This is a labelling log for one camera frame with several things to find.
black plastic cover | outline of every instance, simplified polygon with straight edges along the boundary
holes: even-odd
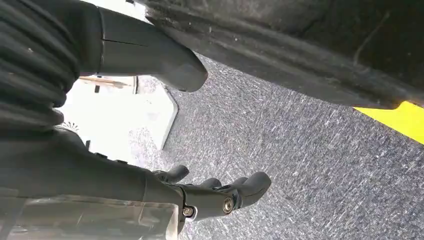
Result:
[[[334,104],[424,104],[423,1],[136,0],[190,49]]]

black vehicle underside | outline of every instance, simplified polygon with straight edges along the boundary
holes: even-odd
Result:
[[[424,104],[424,2],[136,0],[186,47],[334,104]]]

carpeted floor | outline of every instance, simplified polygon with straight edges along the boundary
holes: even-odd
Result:
[[[141,166],[189,167],[186,183],[265,171],[255,206],[188,223],[182,240],[424,239],[424,147],[352,108],[202,58],[209,79],[172,91],[179,113],[164,151],[131,132]]]

metal bolt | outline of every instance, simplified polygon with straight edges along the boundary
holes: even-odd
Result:
[[[188,218],[193,216],[194,213],[195,213],[195,210],[191,207],[186,206],[182,209],[182,215],[184,215]]]
[[[224,204],[222,206],[222,210],[225,214],[230,214],[233,211],[234,208],[234,201],[231,197],[227,197],[224,200]]]

metal fitting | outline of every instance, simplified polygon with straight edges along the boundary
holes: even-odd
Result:
[[[222,210],[225,214],[230,214],[234,208],[234,201],[231,197],[227,197],[224,200],[224,204],[222,205]]]
[[[182,215],[184,215],[187,218],[190,218],[195,213],[195,210],[189,206],[186,206],[182,209]]]

